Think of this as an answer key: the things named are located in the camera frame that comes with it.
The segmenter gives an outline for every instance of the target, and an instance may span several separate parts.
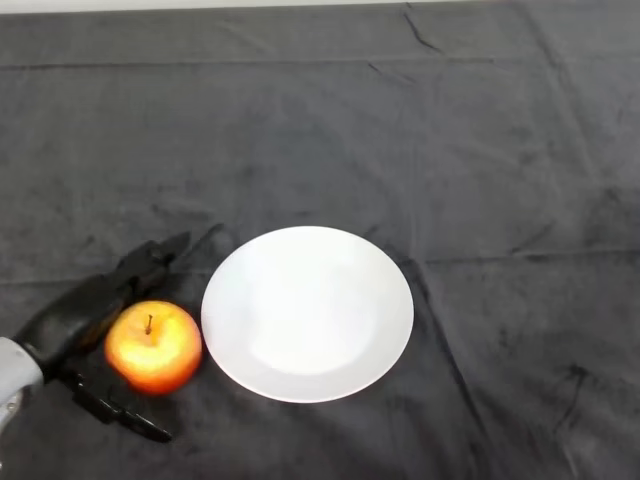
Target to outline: white plate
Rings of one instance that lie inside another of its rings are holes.
[[[413,300],[395,263],[340,230],[294,227],[246,243],[202,302],[214,360],[265,397],[310,403],[355,393],[404,350]]]

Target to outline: robotic arm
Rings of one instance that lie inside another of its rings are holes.
[[[147,242],[113,272],[86,279],[41,310],[13,339],[0,337],[0,435],[41,385],[58,379],[101,421],[118,421],[155,441],[171,439],[70,364],[95,349],[122,310],[164,282],[169,265],[188,245],[187,233]]]

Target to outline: white wall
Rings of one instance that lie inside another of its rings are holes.
[[[420,1],[462,0],[418,0]],[[0,14],[404,2],[405,0],[0,0]]]

